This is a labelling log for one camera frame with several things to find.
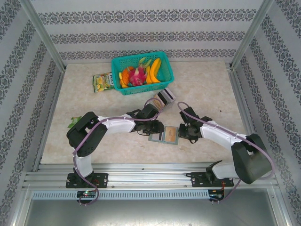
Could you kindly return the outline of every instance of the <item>yellow banana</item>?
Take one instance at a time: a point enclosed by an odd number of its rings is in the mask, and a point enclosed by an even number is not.
[[[147,66],[145,70],[146,70],[146,84],[152,84],[151,76],[150,76],[151,67]]]
[[[161,66],[161,60],[160,60],[160,58],[157,58],[150,68],[150,80],[152,81],[152,83],[160,82],[157,79],[157,74],[158,74],[160,66]]]
[[[126,84],[124,84],[123,80],[122,80],[122,73],[119,72],[119,78],[120,78],[120,84],[122,88],[128,88],[128,86]]]

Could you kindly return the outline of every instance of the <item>marble surface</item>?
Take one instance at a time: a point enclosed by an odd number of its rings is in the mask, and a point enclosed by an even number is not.
[[[235,132],[245,133],[224,62],[172,62],[174,82],[168,87],[177,101],[188,103],[199,117],[208,116]],[[111,64],[69,64],[51,123],[42,164],[72,163],[72,148],[66,133],[73,116],[93,111],[101,116],[118,116],[142,109],[158,91],[123,96],[116,90],[94,93],[92,75],[111,71]],[[164,125],[183,123],[176,103],[158,120]],[[214,162],[232,160],[231,152],[200,139],[191,144],[159,144],[137,133],[107,135],[92,154],[93,163]]]

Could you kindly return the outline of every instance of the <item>patterned wallpaper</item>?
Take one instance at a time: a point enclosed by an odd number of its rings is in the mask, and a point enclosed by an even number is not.
[[[17,0],[0,1],[0,226],[32,170],[60,71]]]
[[[301,225],[301,2],[276,0],[237,68],[256,132],[270,147],[293,225]]]
[[[262,0],[33,0],[68,63],[163,50],[172,61],[231,62]]]

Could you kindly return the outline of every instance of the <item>fruit basket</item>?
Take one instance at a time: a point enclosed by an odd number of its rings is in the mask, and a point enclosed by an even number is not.
[[[153,84],[144,84],[142,86],[122,88],[119,82],[119,72],[122,72],[128,66],[137,67],[139,60],[142,59],[143,57],[146,58],[145,61],[152,59],[152,62],[154,62],[154,60],[157,58],[161,59],[161,66],[159,68],[158,75],[157,75],[157,79],[160,82],[153,83]],[[112,60],[111,66],[112,66],[112,77],[114,81],[114,88],[117,91],[120,91],[123,95],[148,92],[157,89],[164,89],[168,86],[169,83],[174,81],[173,70],[171,69],[168,57],[163,51],[117,57]]]

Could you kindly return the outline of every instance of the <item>snack bag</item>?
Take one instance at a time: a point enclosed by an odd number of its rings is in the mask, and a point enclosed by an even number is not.
[[[93,75],[94,92],[102,92],[114,88],[112,73],[95,74]]]

